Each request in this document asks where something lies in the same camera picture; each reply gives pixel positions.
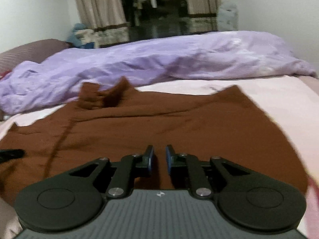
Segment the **brown garment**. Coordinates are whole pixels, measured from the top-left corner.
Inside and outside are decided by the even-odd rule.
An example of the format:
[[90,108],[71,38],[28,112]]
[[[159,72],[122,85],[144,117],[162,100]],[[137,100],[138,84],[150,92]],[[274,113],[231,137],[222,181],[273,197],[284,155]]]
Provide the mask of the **brown garment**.
[[118,161],[153,145],[156,179],[137,188],[172,187],[165,147],[201,160],[219,156],[292,184],[305,193],[308,178],[295,150],[277,125],[237,86],[212,95],[140,92],[126,79],[109,90],[85,83],[78,100],[30,126],[13,124],[1,149],[24,157],[1,164],[1,198],[13,204],[20,190],[100,157]]

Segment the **blue and white clothes pile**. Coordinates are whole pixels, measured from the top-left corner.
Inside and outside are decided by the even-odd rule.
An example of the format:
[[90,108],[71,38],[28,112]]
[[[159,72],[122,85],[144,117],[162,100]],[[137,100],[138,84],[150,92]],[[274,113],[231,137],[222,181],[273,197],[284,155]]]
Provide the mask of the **blue and white clothes pile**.
[[68,36],[66,42],[70,47],[79,49],[94,49],[95,48],[95,31],[88,29],[82,23],[76,23]]

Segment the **purple duvet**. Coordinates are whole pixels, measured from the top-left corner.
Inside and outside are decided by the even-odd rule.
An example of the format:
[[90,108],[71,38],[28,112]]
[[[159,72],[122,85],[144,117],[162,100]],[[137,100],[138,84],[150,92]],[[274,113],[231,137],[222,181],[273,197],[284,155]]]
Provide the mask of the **purple duvet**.
[[286,42],[257,31],[142,40],[109,48],[69,48],[41,63],[26,60],[1,80],[1,110],[8,115],[72,101],[85,82],[113,87],[121,77],[133,86],[176,79],[227,80],[276,75],[316,76]]

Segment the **mauve headboard cushion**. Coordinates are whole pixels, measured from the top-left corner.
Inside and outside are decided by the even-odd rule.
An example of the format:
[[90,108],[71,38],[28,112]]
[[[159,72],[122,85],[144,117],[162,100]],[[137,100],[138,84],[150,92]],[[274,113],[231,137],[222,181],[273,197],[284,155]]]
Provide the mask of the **mauve headboard cushion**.
[[1,53],[1,73],[13,70],[24,61],[41,63],[51,55],[70,48],[67,42],[44,39],[31,42]]

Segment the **pink fleece blanket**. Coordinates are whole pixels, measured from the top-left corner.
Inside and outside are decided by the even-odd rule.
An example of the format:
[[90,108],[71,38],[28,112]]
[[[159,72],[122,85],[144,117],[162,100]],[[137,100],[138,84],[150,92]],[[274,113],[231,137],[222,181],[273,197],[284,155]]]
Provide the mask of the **pink fleece blanket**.
[[273,77],[242,80],[176,80],[139,87],[155,91],[204,95],[237,85],[277,123],[297,149],[310,176],[307,211],[299,231],[318,238],[318,80]]

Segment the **white patterned bag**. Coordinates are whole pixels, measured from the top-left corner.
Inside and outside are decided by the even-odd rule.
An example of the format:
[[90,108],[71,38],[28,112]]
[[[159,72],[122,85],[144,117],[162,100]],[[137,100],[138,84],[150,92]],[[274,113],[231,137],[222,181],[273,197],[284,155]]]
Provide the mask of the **white patterned bag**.
[[217,12],[218,31],[238,30],[238,7],[233,2],[223,2]]

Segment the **right beige curtain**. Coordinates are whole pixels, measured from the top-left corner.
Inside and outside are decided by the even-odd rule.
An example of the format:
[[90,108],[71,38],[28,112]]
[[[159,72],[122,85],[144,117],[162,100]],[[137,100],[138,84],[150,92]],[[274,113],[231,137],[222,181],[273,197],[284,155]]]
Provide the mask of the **right beige curtain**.
[[217,31],[220,0],[187,0],[190,33]]

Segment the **beige curtain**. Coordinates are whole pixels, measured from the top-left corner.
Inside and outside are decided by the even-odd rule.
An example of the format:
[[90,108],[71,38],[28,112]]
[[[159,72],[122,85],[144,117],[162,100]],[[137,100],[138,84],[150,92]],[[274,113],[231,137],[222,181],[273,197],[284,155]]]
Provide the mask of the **beige curtain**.
[[217,31],[220,0],[187,0],[190,33]]
[[81,22],[96,48],[127,43],[129,24],[121,0],[75,0]]

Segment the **left beige curtain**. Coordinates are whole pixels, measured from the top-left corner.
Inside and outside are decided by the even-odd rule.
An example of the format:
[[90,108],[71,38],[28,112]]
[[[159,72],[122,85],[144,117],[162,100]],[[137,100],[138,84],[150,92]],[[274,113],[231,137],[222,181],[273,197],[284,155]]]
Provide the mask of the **left beige curtain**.
[[75,0],[81,22],[96,48],[127,43],[129,24],[121,0]]

